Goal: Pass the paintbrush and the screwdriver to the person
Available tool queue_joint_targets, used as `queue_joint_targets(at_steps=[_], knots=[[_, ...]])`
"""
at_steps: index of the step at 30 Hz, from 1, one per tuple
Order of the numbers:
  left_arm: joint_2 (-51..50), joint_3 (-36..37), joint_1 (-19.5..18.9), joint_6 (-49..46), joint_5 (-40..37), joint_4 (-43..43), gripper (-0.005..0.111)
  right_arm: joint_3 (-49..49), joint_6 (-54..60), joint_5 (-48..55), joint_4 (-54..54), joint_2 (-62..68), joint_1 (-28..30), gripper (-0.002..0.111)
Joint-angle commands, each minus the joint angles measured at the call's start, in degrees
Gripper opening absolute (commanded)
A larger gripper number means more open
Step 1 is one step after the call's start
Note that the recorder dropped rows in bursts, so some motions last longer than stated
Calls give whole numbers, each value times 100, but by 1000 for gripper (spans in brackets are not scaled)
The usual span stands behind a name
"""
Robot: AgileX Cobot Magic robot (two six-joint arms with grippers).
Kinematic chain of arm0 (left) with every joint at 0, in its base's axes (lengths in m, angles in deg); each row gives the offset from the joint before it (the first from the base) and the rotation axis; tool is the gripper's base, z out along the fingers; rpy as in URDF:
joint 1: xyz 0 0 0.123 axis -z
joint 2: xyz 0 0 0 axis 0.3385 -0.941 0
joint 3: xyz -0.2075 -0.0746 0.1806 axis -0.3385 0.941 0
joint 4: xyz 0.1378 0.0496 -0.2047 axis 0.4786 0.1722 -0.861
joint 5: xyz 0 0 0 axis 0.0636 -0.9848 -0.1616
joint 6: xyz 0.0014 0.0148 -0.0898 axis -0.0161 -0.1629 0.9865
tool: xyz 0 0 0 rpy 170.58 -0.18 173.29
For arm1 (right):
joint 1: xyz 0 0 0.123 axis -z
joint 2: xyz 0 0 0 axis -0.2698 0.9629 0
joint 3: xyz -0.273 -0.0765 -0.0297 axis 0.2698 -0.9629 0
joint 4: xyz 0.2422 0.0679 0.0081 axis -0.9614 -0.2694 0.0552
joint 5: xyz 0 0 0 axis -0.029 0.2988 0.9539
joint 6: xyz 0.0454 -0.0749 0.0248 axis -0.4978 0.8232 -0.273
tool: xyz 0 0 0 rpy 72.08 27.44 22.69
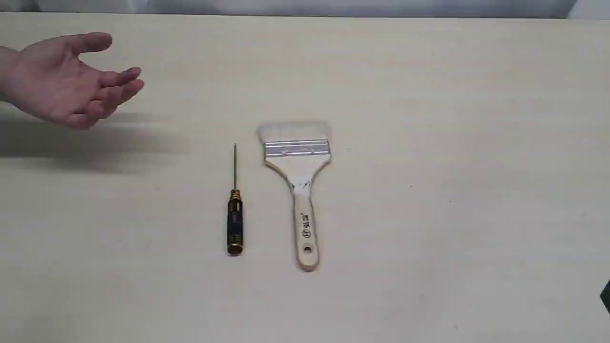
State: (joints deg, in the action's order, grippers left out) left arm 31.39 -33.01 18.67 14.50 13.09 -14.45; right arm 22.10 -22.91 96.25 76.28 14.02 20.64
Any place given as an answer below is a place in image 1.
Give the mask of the person's bare open hand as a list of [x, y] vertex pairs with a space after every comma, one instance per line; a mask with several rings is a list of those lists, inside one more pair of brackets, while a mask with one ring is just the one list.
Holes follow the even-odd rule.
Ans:
[[76, 130], [108, 119], [143, 88], [142, 70], [101, 71], [81, 54], [102, 52], [113, 37], [105, 32], [52, 37], [15, 50], [1, 48], [0, 92], [33, 117]]

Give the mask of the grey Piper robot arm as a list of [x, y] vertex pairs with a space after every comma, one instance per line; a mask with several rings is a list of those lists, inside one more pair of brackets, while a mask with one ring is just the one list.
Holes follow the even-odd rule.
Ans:
[[604, 308], [610, 313], [610, 281], [606, 283], [603, 290], [600, 293], [600, 299]]

